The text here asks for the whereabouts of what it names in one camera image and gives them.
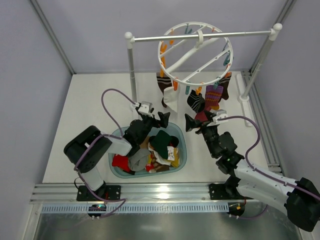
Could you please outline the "black white striped sock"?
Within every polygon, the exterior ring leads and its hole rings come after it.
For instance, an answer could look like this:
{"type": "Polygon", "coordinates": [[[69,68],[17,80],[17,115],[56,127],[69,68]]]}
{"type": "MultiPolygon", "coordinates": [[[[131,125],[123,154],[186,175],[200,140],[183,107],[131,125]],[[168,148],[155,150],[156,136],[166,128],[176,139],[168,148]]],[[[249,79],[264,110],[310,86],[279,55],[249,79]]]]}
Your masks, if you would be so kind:
{"type": "Polygon", "coordinates": [[[198,114],[205,108],[205,99],[201,93],[197,94],[195,90],[192,90],[187,98],[187,104],[198,114]]]}

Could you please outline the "brown striped sock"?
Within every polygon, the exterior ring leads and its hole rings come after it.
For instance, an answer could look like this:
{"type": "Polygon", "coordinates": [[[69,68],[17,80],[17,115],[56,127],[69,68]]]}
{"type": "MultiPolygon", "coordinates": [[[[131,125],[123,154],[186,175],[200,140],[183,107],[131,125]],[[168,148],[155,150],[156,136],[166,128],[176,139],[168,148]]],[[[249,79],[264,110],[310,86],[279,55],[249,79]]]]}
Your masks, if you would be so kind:
{"type": "Polygon", "coordinates": [[[160,73],[156,74],[156,80],[157,80],[158,87],[162,93],[161,104],[163,107],[167,108],[168,106],[164,103],[164,89],[168,87],[173,87],[172,81],[167,75],[161,76],[160,73]]]}

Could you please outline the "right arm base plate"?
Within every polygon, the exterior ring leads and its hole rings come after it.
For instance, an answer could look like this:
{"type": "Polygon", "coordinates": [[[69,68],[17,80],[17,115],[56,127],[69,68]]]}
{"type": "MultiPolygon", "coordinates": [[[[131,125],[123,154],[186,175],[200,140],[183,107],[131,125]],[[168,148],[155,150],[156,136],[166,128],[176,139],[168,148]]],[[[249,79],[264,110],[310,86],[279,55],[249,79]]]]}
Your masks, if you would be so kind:
{"type": "Polygon", "coordinates": [[[244,200],[245,197],[240,195],[237,189],[225,183],[211,183],[208,186],[209,197],[211,200],[244,200]]]}

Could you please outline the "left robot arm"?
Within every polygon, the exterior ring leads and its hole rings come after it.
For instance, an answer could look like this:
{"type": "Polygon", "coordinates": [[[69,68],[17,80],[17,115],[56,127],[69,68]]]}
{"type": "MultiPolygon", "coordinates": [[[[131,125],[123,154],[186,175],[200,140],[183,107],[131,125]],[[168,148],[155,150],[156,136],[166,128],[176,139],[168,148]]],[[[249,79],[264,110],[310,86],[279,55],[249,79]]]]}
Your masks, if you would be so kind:
{"type": "Polygon", "coordinates": [[[120,136],[103,134],[96,126],[91,125],[64,147],[63,153],[74,164],[74,170],[84,184],[78,188],[78,201],[120,200],[110,193],[97,169],[98,162],[105,154],[125,158],[125,167],[129,167],[131,159],[145,159],[150,152],[141,148],[141,145],[153,128],[168,127],[171,114],[159,111],[158,119],[152,113],[139,115],[141,118],[134,119],[126,130],[120,129],[120,136]]]}

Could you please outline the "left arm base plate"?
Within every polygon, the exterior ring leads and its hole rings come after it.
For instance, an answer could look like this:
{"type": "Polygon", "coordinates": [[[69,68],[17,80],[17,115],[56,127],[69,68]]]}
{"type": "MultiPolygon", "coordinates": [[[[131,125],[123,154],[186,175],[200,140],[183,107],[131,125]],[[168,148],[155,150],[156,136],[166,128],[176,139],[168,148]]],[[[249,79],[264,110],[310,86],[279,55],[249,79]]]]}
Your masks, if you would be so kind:
{"type": "MultiPolygon", "coordinates": [[[[94,193],[101,199],[108,201],[116,201],[120,200],[121,196],[121,186],[120,185],[102,185],[98,188],[94,193]]],[[[78,202],[88,202],[88,201],[99,201],[100,199],[96,198],[92,193],[88,190],[85,185],[81,185],[78,187],[78,192],[76,196],[76,200],[78,202]]]]}

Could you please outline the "round white clip hanger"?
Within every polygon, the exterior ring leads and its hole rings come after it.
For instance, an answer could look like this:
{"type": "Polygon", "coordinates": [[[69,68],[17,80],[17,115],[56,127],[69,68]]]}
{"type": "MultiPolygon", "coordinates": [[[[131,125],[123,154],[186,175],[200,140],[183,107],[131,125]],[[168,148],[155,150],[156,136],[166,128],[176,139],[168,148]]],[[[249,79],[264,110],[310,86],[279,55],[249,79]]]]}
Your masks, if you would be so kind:
{"type": "Polygon", "coordinates": [[[167,30],[164,33],[164,39],[159,40],[158,44],[158,60],[160,63],[160,68],[164,74],[166,74],[172,81],[177,82],[179,84],[188,86],[188,87],[202,87],[208,85],[217,85],[218,82],[229,72],[231,65],[234,59],[234,51],[232,44],[228,37],[220,36],[208,36],[211,34],[221,34],[222,30],[215,27],[212,24],[199,22],[199,21],[189,21],[177,24],[167,30]],[[165,58],[167,55],[172,53],[178,47],[183,46],[187,43],[188,40],[192,38],[190,36],[195,36],[194,46],[191,47],[186,53],[184,53],[176,62],[172,63],[170,66],[165,64],[165,58]],[[225,42],[222,50],[217,53],[215,56],[212,56],[208,62],[204,63],[202,66],[198,67],[196,70],[191,72],[185,78],[178,78],[173,73],[178,70],[187,60],[189,60],[192,56],[194,56],[199,51],[203,50],[206,47],[209,47],[219,40],[223,40],[225,42]],[[213,63],[216,63],[218,60],[222,59],[222,57],[226,57],[226,61],[224,62],[225,70],[223,73],[218,75],[216,78],[212,80],[208,80],[202,83],[193,83],[191,79],[196,75],[200,74],[203,70],[207,69],[213,63]]]}

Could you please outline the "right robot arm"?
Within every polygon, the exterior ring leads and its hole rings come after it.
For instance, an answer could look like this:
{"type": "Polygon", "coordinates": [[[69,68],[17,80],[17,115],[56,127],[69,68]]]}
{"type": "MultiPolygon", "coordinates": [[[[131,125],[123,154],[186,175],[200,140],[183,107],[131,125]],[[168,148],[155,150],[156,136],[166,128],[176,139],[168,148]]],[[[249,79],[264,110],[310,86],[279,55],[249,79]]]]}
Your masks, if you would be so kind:
{"type": "Polygon", "coordinates": [[[200,121],[185,114],[185,130],[196,129],[202,135],[210,156],[216,159],[218,169],[228,175],[225,191],[231,198],[237,196],[258,200],[287,216],[298,228],[312,232],[320,220],[320,193],[307,178],[288,178],[261,168],[249,161],[249,153],[261,139],[257,139],[244,155],[237,153],[237,145],[229,132],[218,133],[218,126],[231,117],[220,110],[205,112],[207,121],[200,121]]]}

